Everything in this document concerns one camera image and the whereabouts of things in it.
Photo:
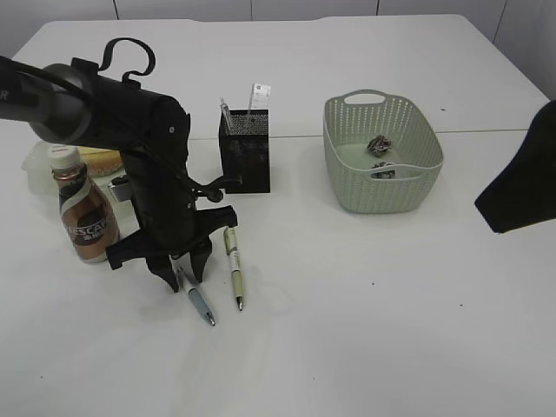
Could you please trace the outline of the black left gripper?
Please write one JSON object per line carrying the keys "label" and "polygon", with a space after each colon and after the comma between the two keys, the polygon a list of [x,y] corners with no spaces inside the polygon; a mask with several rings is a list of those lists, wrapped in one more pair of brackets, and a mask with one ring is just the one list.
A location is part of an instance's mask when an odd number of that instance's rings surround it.
{"label": "black left gripper", "polygon": [[144,259],[174,293],[180,285],[171,259],[188,255],[195,281],[202,282],[213,251],[211,234],[237,223],[231,206],[197,209],[200,197],[222,200],[222,181],[201,185],[189,177],[189,131],[190,115],[177,100],[162,97],[142,118],[136,143],[120,149],[139,229],[107,251],[113,269]]}

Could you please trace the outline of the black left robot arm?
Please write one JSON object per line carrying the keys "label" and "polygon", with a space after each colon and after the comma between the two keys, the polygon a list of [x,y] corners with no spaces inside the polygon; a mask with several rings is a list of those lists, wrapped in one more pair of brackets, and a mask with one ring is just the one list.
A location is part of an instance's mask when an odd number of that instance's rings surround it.
{"label": "black left robot arm", "polygon": [[178,289],[171,262],[188,255],[203,278],[212,252],[210,236],[234,227],[236,212],[222,206],[227,177],[202,185],[187,171],[190,116],[172,96],[142,88],[142,72],[107,78],[116,44],[100,63],[74,58],[39,69],[1,61],[1,116],[28,123],[45,142],[117,151],[139,228],[109,246],[109,265],[143,258],[149,271]]}

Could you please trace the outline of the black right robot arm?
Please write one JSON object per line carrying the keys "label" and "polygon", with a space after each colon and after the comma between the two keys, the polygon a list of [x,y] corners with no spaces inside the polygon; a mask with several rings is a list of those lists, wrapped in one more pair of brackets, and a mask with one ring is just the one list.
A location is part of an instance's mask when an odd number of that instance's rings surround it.
{"label": "black right robot arm", "polygon": [[555,218],[554,101],[535,115],[516,155],[474,206],[498,234]]}

